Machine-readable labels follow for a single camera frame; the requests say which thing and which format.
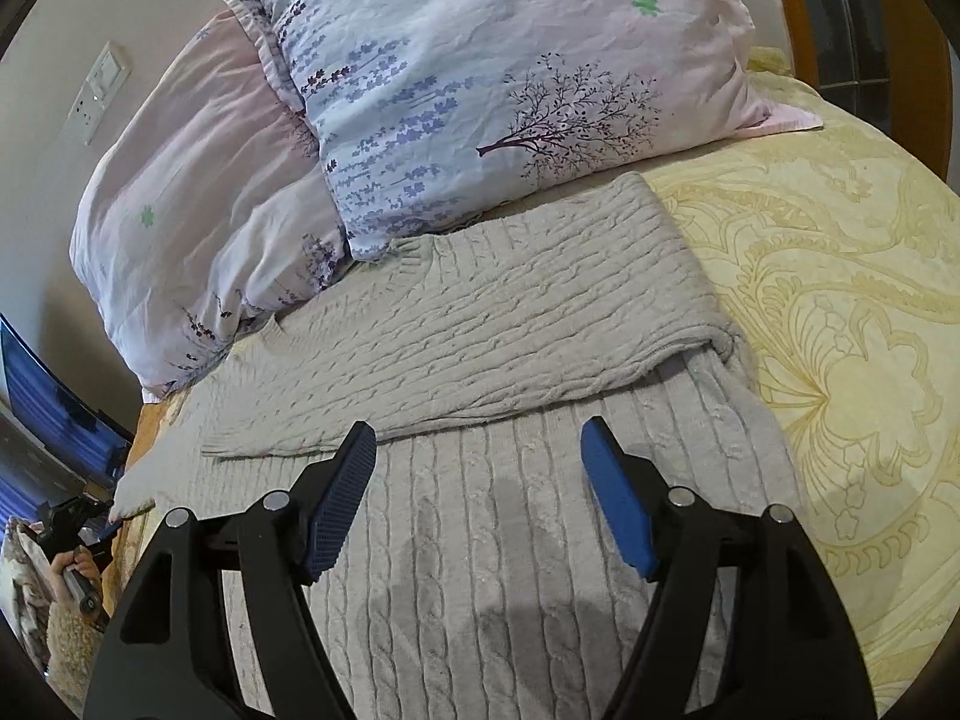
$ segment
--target switch panel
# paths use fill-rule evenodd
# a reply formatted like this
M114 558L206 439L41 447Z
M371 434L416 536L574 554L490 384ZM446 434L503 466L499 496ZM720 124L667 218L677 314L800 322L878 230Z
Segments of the switch panel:
M117 91L130 75L130 62L122 50L107 43L83 80L80 93L66 118L65 129L81 143L88 145L100 120L113 102Z

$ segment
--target textured blue pad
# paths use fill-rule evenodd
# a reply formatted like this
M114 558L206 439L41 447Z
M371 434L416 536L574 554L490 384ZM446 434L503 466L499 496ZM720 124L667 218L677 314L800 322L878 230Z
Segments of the textured blue pad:
M580 458L587 469L587 478L593 485L620 556L635 567L640 576L649 579L659 564L653 546L650 515L634 495L620 467L616 450L595 423L584 423L580 432Z
M376 463L376 434L364 429L310 517L310 541L301 564L313 578L333 568L356 516Z

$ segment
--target person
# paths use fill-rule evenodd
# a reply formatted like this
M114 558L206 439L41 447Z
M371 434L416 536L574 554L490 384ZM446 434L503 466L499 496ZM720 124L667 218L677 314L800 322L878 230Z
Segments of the person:
M80 717L86 700L86 689L93 672L103 635L97 630L96 617L85 616L66 586L64 571L75 565L80 574L93 582L103 594L103 583L93 555L85 547L73 552L62 552L50 563L47 580L54 592L47 627L47 647L50 662L47 667L47 685Z

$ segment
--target bed sheet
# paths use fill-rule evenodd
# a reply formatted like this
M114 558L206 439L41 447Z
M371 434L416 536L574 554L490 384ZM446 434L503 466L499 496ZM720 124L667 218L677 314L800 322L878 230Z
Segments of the bed sheet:
M794 449L805 526L885 709L960 607L960 199L800 81L753 81L824 129L634 170L751 342L760 393ZM133 459L187 397L145 407ZM113 592L158 522L150 512L126 528Z

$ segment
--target floral pillow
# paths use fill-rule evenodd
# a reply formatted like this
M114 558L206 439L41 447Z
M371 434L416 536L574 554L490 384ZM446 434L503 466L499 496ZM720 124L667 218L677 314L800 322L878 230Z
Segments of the floral pillow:
M354 257L532 191L817 127L744 73L740 0L225 0L320 140Z
M70 242L148 402L323 290L346 254L317 141L230 12L176 57L101 160Z

